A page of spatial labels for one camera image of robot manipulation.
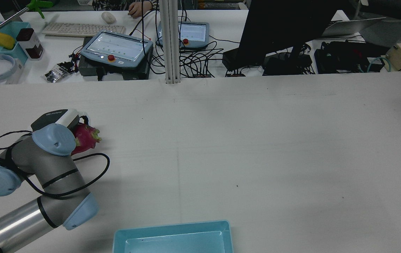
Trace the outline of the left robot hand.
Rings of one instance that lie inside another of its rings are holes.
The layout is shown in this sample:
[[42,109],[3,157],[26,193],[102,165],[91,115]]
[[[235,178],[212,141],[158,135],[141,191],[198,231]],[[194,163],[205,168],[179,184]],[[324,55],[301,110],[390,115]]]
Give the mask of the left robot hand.
[[32,131],[40,130],[49,124],[60,124],[70,131],[75,131],[79,123],[89,124],[89,117],[86,112],[76,109],[59,109],[44,113],[31,124]]

